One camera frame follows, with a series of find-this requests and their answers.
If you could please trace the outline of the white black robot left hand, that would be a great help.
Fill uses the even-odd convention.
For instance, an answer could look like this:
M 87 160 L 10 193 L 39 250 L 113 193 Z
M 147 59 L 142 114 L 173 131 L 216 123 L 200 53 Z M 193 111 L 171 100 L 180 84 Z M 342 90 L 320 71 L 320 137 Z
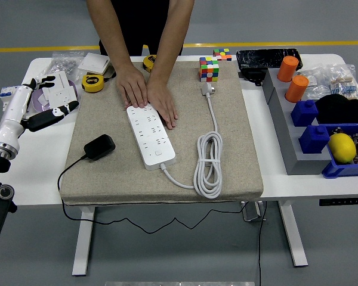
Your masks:
M 29 100 L 33 91 L 39 88 L 53 88 L 57 75 L 46 76 L 40 80 L 32 79 L 17 88 L 11 101 L 7 105 L 0 122 L 0 152 L 7 152 L 9 157 L 15 157 L 20 147 L 18 138 L 25 129 L 36 132 L 61 121 L 78 105 L 76 95 L 62 105 L 25 119 Z

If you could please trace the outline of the person's left hand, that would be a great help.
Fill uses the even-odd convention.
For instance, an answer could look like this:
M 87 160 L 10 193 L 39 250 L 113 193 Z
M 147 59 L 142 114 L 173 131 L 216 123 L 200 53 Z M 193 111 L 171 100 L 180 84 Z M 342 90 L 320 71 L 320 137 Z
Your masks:
M 150 77 L 147 82 L 147 98 L 149 103 L 164 119 L 168 129 L 176 127 L 178 112 L 167 83 Z

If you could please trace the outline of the person's right hand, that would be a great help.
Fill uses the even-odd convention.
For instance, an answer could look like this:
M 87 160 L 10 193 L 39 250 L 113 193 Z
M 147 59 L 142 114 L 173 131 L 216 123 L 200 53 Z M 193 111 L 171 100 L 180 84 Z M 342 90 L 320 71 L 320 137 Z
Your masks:
M 148 103 L 146 81 L 143 74 L 132 63 L 115 67 L 116 87 L 120 92 L 125 108 L 145 107 Z

